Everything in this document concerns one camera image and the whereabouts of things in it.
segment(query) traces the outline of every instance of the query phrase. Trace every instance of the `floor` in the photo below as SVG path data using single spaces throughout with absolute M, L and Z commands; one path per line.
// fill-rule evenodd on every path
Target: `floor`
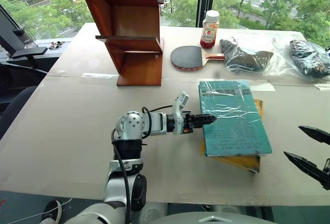
M 0 192 L 0 223 L 8 224 L 12 221 L 41 213 L 46 204 L 53 200 L 54 197 L 38 196 L 11 192 Z M 58 198 L 60 202 L 68 201 L 67 198 Z M 63 207 L 63 214 L 60 224 L 65 223 L 80 211 L 98 203 L 97 200 L 87 199 L 72 199 Z M 194 212 L 207 210 L 207 206 L 196 204 L 170 204 L 168 214 L 176 214 L 182 212 Z M 246 208 L 240 207 L 243 214 L 246 214 Z M 260 208 L 256 208 L 257 217 L 261 218 Z M 277 206 L 272 208 L 274 221 L 278 224 L 328 224 L 330 220 L 330 206 L 318 207 L 282 207 Z M 36 216 L 31 219 L 22 220 L 20 224 L 38 224 L 41 216 Z

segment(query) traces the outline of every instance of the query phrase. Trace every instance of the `black item in plastic bag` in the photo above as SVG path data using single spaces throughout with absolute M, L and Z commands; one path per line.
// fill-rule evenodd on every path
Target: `black item in plastic bag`
M 330 57 L 321 46 L 309 41 L 292 40 L 290 48 L 292 60 L 304 75 L 330 75 Z
M 237 39 L 220 40 L 222 52 L 225 55 L 225 65 L 230 71 L 263 71 L 269 63 L 273 53 L 270 51 L 256 51 L 238 44 Z

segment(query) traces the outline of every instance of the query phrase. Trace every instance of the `teal book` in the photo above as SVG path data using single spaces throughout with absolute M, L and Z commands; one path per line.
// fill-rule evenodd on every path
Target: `teal book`
M 246 81 L 200 81 L 203 114 L 217 120 L 204 125 L 207 156 L 255 156 L 272 152 Z

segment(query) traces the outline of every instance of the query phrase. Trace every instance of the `book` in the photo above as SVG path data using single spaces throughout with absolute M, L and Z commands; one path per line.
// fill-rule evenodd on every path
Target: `book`
M 272 152 L 246 81 L 201 81 L 201 110 L 217 120 L 203 126 L 205 155 L 255 156 Z
M 258 109 L 261 121 L 263 119 L 263 102 L 260 99 L 254 99 L 254 103 Z M 205 141 L 201 143 L 200 153 L 205 154 Z M 260 156 L 230 156 L 230 157 L 211 157 L 217 161 L 252 171 L 254 173 L 260 172 Z

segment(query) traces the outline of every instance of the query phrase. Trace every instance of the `ketchup bottle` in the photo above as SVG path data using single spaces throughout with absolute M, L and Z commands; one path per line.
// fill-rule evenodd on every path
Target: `ketchup bottle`
M 219 12 L 209 10 L 203 20 L 203 32 L 201 36 L 201 46 L 212 48 L 216 43 L 216 35 L 219 25 Z

